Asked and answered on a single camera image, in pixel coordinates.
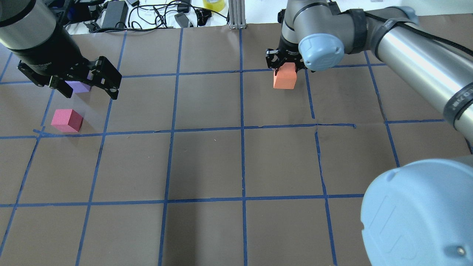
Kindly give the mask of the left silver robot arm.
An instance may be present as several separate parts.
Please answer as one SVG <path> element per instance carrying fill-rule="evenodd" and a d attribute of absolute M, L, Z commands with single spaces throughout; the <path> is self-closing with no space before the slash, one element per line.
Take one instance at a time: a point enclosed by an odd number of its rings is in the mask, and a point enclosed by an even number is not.
<path fill-rule="evenodd" d="M 96 86 L 111 99 L 122 75 L 105 57 L 86 59 L 71 35 L 41 0 L 2 0 L 1 44 L 15 54 L 20 72 L 37 86 L 49 86 L 71 98 L 70 82 Z"/>

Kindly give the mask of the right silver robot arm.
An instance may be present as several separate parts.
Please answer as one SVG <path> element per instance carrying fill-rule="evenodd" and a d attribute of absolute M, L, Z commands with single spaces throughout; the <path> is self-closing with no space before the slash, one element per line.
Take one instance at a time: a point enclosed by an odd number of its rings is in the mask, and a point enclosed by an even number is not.
<path fill-rule="evenodd" d="M 297 71 L 324 71 L 344 55 L 370 51 L 390 69 L 387 96 L 411 116 L 430 108 L 472 140 L 472 50 L 419 26 L 415 10 L 341 11 L 332 0 L 289 0 L 267 49 L 274 88 L 292 89 Z M 472 155 L 417 160 L 375 178 L 360 208 L 373 266 L 472 265 Z"/>

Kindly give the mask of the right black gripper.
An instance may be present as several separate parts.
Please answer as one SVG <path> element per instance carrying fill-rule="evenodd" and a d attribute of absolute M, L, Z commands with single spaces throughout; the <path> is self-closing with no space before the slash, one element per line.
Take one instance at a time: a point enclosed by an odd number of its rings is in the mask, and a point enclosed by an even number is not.
<path fill-rule="evenodd" d="M 298 44 L 280 39 L 277 49 L 266 49 L 265 59 L 268 68 L 278 71 L 285 63 L 294 63 L 296 72 L 307 69 L 298 50 Z"/>

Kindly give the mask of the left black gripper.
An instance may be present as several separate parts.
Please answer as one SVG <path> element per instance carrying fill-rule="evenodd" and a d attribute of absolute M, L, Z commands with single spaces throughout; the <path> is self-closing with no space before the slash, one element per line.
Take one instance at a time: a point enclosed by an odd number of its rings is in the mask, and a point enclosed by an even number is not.
<path fill-rule="evenodd" d="M 52 35 L 41 44 L 17 49 L 17 57 L 21 61 L 17 68 L 26 78 L 37 86 L 48 84 L 66 98 L 73 95 L 73 88 L 67 81 L 73 81 L 74 76 L 69 75 L 76 75 L 83 83 L 104 90 L 112 100 L 118 98 L 123 77 L 118 69 L 105 56 L 89 62 L 63 26 L 56 26 Z"/>

